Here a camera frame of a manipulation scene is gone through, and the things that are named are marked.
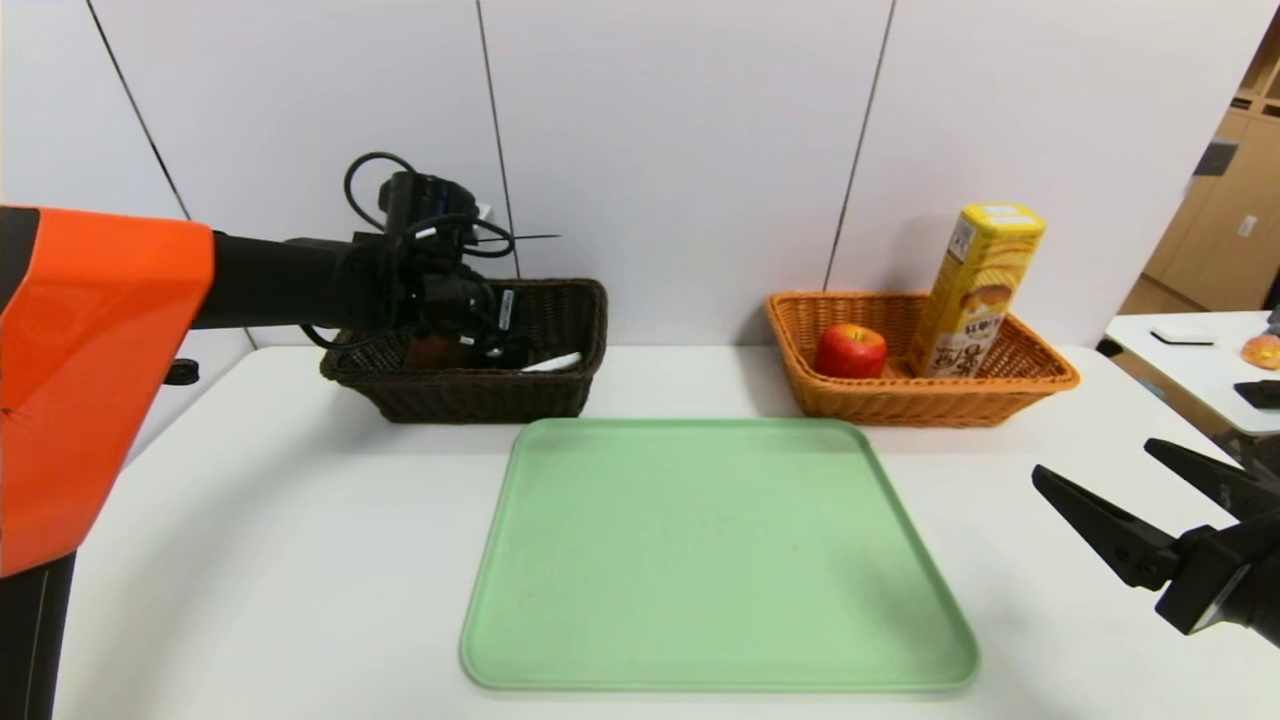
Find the plastic tray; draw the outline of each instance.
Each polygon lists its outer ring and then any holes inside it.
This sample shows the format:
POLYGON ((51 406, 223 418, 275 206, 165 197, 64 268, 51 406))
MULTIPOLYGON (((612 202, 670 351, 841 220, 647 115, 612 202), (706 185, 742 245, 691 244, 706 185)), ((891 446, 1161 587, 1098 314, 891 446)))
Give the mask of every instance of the plastic tray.
POLYGON ((978 667, 867 439, 836 420, 543 420, 462 634, 494 689, 901 692, 978 667))

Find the black object on table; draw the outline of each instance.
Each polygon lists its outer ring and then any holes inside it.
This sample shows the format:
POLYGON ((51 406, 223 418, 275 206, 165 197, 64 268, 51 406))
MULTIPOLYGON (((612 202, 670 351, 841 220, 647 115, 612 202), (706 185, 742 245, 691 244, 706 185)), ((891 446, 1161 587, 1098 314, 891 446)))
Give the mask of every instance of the black object on table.
POLYGON ((1258 410, 1280 410, 1280 380, 1235 383, 1234 387, 1240 397, 1258 410))
POLYGON ((1100 340, 1096 350, 1101 352, 1103 357, 1115 357, 1116 355, 1124 352, 1124 347, 1108 337, 1100 340))
POLYGON ((1167 441, 1143 447, 1239 523, 1175 539, 1043 465, 1032 482, 1128 585, 1169 583, 1156 612, 1183 634, 1228 621, 1280 647, 1280 491, 1167 441))

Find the cabinet door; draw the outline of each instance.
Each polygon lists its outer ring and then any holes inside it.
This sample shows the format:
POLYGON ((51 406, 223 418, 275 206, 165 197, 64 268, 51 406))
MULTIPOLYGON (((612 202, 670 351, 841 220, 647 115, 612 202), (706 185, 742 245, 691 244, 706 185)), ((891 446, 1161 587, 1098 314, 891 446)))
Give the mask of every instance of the cabinet door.
POLYGON ((1257 310, 1280 266, 1280 124, 1251 120, 1162 282, 1210 310, 1257 310))
MULTIPOLYGON (((1244 136, 1244 128, 1249 126, 1249 119, 1238 113, 1228 111, 1222 117, 1222 123, 1217 126, 1217 132, 1213 135, 1217 137, 1225 137, 1228 140, 1239 141, 1244 136)), ((1208 178, 1192 178, 1190 187, 1187 190, 1187 197, 1183 199, 1183 204, 1178 208, 1178 214, 1169 223, 1169 229, 1165 231, 1164 237, 1160 238, 1160 245, 1156 246, 1156 252, 1152 254, 1151 260, 1147 261, 1147 268, 1143 273, 1156 278, 1157 281, 1170 284, 1167 278, 1169 266, 1178 255, 1178 250, 1183 246, 1183 241, 1187 240, 1188 231, 1196 224, 1201 213, 1204 210, 1204 205, 1208 199, 1212 197, 1213 191, 1217 184, 1222 182, 1221 177, 1208 177, 1208 178)))

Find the wicker basket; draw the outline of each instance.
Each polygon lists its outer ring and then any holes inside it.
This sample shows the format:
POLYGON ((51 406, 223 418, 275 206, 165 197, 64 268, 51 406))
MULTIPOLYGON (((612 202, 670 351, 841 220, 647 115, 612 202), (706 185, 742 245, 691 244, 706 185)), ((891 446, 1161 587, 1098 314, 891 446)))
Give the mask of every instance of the wicker basket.
MULTIPOLYGON (((520 291, 529 316, 529 361, 581 352, 567 370, 404 369, 411 336, 393 333, 355 350, 329 351, 324 377, 358 391, 393 423, 531 423, 576 418, 604 360, 607 306, 595 281, 498 281, 520 291)), ((342 333, 339 342, 355 336, 342 333)))
POLYGON ((975 378, 914 378, 901 355, 910 346, 925 293, 783 292, 768 301, 796 401, 806 415, 865 425, 972 428, 998 425, 1019 410, 1079 384, 1061 355, 1012 315, 1005 318, 975 378), (884 336, 886 377, 819 375, 812 363, 822 332, 855 323, 884 336))

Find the object in basket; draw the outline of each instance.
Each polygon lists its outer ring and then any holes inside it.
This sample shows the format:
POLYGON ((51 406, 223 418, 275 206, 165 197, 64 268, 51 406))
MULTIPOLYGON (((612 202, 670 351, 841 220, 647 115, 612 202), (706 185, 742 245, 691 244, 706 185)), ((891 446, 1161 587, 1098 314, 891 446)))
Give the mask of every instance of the object in basket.
POLYGON ((558 357, 552 357, 550 360, 543 360, 541 363, 534 363, 532 365, 520 370, 521 373, 554 373, 556 370, 568 370, 570 368, 577 365, 582 361, 581 352, 570 352, 568 355, 561 355, 558 357))
POLYGON ((448 370, 472 365, 474 345, 442 334, 415 336, 404 351, 406 370, 448 370))
POLYGON ((832 378, 878 378, 887 359, 884 336, 852 323, 838 323, 818 340, 813 369, 832 378))
POLYGON ((906 354, 911 372, 978 374, 1043 234, 1044 222, 1024 205, 969 205, 960 213, 906 354))

